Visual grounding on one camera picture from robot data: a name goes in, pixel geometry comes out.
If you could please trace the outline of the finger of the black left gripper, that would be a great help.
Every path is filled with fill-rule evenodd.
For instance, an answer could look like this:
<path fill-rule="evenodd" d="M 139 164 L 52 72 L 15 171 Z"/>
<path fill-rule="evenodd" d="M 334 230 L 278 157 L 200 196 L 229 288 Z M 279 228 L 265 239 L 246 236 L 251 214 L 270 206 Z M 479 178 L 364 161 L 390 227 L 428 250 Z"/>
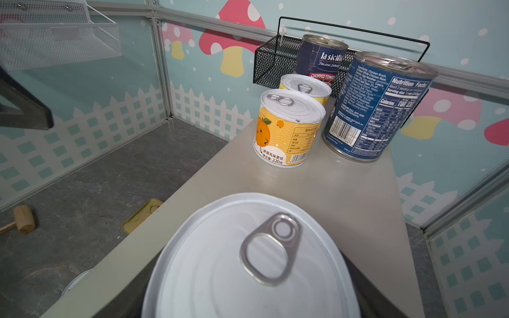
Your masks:
<path fill-rule="evenodd" d="M 49 130 L 54 127 L 52 111 L 1 68 L 1 126 Z"/>

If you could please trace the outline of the dark blue red label can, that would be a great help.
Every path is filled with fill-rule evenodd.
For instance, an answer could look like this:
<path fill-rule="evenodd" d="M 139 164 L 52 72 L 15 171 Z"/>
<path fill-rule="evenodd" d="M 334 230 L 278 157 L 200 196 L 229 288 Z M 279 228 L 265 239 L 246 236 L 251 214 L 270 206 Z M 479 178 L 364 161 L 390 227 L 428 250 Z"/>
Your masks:
<path fill-rule="evenodd" d="M 349 46 L 332 38 L 305 34 L 300 43 L 294 73 L 332 86 Z"/>

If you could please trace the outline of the gold rectangular spam tin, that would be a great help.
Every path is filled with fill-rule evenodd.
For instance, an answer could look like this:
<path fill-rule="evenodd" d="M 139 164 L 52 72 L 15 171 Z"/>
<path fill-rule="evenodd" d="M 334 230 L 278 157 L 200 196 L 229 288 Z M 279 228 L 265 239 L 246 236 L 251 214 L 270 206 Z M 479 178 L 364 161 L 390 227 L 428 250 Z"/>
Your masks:
<path fill-rule="evenodd" d="M 140 224 L 151 216 L 161 205 L 162 201 L 152 198 L 148 200 L 136 213 L 134 213 L 122 225 L 122 229 L 127 234 L 132 233 Z"/>

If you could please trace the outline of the blue label tin can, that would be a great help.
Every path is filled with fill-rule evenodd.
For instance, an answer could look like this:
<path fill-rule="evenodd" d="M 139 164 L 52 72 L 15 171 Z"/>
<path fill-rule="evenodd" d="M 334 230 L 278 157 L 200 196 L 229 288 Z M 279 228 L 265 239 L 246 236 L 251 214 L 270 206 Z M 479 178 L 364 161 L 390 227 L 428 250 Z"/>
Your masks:
<path fill-rule="evenodd" d="M 374 162 L 438 76 L 423 63 L 357 52 L 323 130 L 324 143 L 356 162 Z"/>

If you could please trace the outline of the green can white lid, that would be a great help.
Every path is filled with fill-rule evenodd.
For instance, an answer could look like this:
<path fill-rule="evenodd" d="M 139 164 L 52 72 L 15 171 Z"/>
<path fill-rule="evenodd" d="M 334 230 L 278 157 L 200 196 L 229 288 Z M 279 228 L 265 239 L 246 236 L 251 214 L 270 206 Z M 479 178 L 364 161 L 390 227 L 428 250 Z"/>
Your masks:
<path fill-rule="evenodd" d="M 163 248 L 143 317 L 359 317 L 347 265 L 303 209 L 236 193 L 197 210 Z"/>

